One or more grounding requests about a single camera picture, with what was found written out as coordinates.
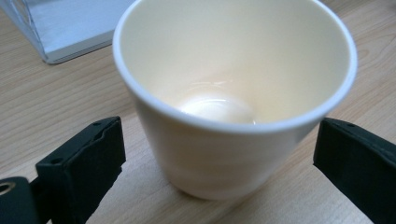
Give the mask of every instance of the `wooden table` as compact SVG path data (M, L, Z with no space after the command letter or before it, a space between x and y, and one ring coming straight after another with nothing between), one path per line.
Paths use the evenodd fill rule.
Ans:
M329 117L396 143L396 1L324 0L359 51L356 83ZM227 201L173 188L153 158L111 48L47 65L0 12L0 178L35 164L91 122L122 118L127 162L88 223L371 223L312 165L318 128L255 194Z

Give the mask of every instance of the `wood grain tabletop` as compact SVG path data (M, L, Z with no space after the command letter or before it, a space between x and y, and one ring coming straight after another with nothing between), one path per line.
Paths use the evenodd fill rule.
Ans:
M323 0L359 53L355 84L330 118L396 143L396 1ZM120 116L127 162L88 223L372 223L313 166L318 127L255 193L212 202L175 189L153 158L111 47L48 65L0 10L0 179L35 164L88 124Z

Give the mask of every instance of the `cup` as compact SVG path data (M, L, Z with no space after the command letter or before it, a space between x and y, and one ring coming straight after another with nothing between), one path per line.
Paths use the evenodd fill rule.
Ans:
M137 0L113 52L164 174L209 200L262 185L357 71L350 33L315 0Z

